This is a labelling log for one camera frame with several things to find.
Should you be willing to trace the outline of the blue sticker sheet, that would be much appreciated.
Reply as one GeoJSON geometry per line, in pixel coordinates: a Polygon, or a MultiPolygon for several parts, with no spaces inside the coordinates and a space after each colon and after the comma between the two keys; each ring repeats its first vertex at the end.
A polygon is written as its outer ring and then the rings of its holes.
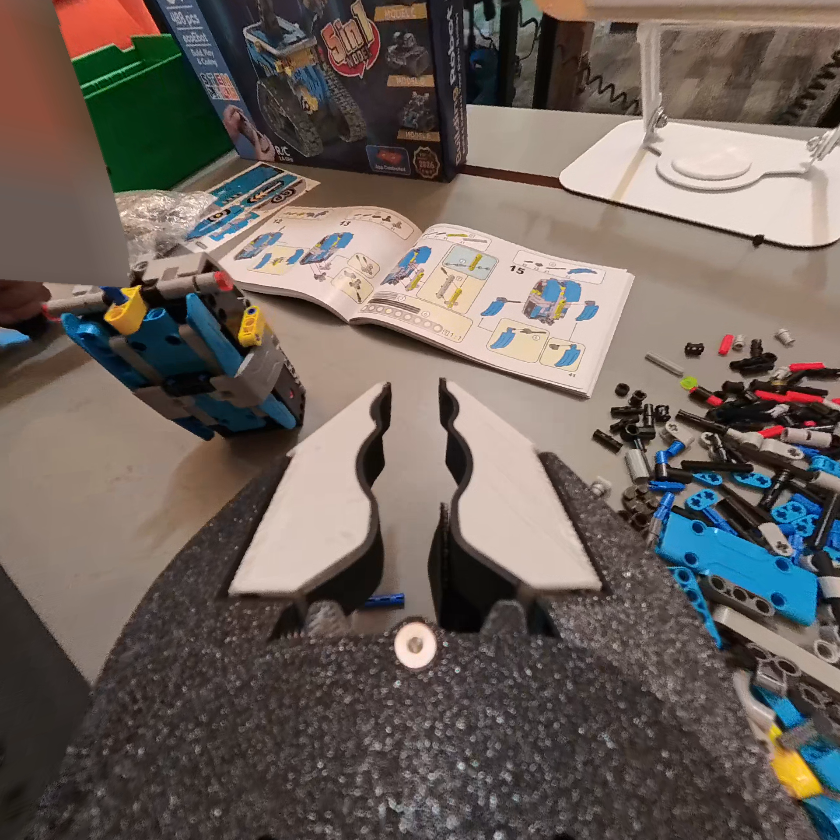
{"type": "Polygon", "coordinates": [[[213,204],[184,236],[183,246],[193,253],[213,252],[319,184],[277,164],[256,163],[211,190],[213,204]]]}

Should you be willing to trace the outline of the white book stand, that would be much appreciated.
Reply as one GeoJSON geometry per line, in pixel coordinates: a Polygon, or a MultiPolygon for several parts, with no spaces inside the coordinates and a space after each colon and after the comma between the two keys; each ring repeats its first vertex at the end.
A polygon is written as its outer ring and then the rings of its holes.
{"type": "Polygon", "coordinates": [[[837,1],[538,2],[556,21],[637,24],[642,114],[567,165],[566,191],[794,249],[838,241],[838,128],[807,141],[668,121],[664,28],[838,26],[837,1]]]}

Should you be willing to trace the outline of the dark printed toy set box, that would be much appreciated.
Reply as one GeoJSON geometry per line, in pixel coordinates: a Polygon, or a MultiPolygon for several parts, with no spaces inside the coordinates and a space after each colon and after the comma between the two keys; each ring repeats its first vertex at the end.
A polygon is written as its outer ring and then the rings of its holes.
{"type": "Polygon", "coordinates": [[[431,182],[463,170],[463,2],[148,5],[241,158],[431,182]]]}

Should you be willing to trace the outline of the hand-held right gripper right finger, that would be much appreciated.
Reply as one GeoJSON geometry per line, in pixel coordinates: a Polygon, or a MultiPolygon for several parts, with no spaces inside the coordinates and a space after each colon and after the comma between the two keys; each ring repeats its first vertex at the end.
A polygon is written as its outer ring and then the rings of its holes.
{"type": "Polygon", "coordinates": [[[514,591],[600,592],[602,578],[536,445],[444,377],[438,410],[456,484],[449,522],[461,555],[514,591]]]}

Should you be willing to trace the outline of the clear plastic bag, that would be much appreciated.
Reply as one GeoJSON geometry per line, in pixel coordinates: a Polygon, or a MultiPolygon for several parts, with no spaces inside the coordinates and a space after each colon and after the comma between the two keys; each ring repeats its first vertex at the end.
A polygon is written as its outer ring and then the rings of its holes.
{"type": "Polygon", "coordinates": [[[142,190],[114,195],[124,232],[129,265],[167,257],[215,208],[209,192],[142,190]]]}

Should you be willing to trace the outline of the pile of toy brick pieces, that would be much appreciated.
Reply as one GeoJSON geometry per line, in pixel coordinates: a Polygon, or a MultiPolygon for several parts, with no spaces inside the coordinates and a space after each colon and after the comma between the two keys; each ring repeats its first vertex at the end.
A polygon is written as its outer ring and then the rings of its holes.
{"type": "Polygon", "coordinates": [[[838,359],[802,358],[790,332],[725,334],[720,384],[685,358],[671,407],[624,382],[593,440],[622,455],[618,515],[663,562],[723,654],[772,776],[819,838],[839,834],[838,359]]]}

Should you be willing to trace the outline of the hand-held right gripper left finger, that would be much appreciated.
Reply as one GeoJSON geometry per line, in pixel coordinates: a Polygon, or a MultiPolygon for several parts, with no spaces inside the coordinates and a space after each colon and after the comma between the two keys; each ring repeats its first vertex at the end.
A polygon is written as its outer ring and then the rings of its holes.
{"type": "Polygon", "coordinates": [[[231,596],[366,601],[384,568],[373,485],[392,386],[364,392],[297,444],[228,587],[231,596]]]}

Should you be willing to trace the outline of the grey blue toy brick model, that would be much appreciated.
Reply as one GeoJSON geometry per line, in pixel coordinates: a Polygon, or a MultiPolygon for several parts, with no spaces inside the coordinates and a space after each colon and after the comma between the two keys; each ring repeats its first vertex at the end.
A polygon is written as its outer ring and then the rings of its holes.
{"type": "Polygon", "coordinates": [[[265,313],[206,254],[140,265],[126,287],[43,305],[147,405],[200,437],[302,425],[306,390],[265,313]]]}

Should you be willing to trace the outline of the orange fabric bin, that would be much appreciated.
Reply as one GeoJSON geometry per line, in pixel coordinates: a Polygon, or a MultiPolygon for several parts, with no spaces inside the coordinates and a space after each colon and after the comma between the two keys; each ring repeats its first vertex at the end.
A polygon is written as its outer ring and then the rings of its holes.
{"type": "Polygon", "coordinates": [[[62,37],[70,58],[115,45],[132,46],[132,37],[159,35],[143,1],[54,1],[62,37]]]}

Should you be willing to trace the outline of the instruction booklet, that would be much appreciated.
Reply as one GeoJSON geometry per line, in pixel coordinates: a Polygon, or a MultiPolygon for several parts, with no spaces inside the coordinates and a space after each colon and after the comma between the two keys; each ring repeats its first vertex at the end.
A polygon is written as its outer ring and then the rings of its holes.
{"type": "Polygon", "coordinates": [[[634,276],[378,206],[280,210],[221,259],[242,291],[310,301],[590,397],[634,276]]]}

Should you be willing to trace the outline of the person's left hand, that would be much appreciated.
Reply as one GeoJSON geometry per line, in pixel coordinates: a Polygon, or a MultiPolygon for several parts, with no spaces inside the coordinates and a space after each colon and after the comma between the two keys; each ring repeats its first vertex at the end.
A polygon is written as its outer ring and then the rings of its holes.
{"type": "Polygon", "coordinates": [[[13,329],[39,319],[50,298],[50,289],[42,283],[1,280],[1,327],[13,329]]]}

